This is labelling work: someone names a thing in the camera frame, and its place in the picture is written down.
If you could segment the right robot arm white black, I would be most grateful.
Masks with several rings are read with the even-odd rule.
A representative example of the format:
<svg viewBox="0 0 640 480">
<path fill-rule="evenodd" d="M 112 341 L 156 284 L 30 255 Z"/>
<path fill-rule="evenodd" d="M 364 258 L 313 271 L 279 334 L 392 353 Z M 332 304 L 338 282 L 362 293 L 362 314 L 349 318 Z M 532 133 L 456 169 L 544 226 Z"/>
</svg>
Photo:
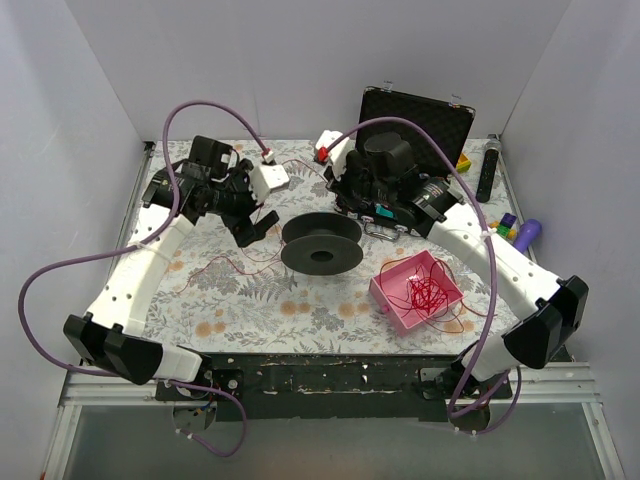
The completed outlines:
<svg viewBox="0 0 640 480">
<path fill-rule="evenodd" d="M 432 382 L 433 390 L 475 397 L 513 368 L 544 368 L 578 329 L 589 288 L 538 266 L 490 231 L 475 206 L 438 177 L 420 171 L 397 133 L 376 138 L 362 155 L 346 136 L 326 130 L 315 144 L 337 210 L 350 218 L 422 237 L 456 256 L 501 297 L 517 320 L 483 332 Z"/>
</svg>

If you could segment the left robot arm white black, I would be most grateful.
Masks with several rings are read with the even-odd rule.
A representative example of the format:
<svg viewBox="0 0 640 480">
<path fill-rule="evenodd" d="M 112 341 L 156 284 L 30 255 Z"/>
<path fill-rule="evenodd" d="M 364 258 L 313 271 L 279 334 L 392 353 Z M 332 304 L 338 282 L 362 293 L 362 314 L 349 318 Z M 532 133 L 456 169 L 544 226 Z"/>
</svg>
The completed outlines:
<svg viewBox="0 0 640 480">
<path fill-rule="evenodd" d="M 236 245 L 245 248 L 279 220 L 271 211 L 254 223 L 253 212 L 288 184 L 283 166 L 253 164 L 226 143 L 195 137 L 188 157 L 156 172 L 146 188 L 129 242 L 133 252 L 120 258 L 86 313 L 67 318 L 64 335 L 81 358 L 137 385 L 177 380 L 188 398 L 205 398 L 213 377 L 202 368 L 202 355 L 143 338 L 151 301 L 200 218 L 219 216 Z"/>
</svg>

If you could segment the black filament spool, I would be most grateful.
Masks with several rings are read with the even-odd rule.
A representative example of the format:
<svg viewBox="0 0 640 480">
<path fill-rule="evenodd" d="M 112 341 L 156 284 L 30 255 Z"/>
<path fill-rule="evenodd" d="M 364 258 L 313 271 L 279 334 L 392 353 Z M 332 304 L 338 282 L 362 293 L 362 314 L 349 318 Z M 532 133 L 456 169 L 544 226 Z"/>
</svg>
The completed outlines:
<svg viewBox="0 0 640 480">
<path fill-rule="evenodd" d="M 281 261 L 295 272 L 331 276 L 350 271 L 363 260 L 361 227 L 330 212 L 299 215 L 282 229 Z"/>
</svg>

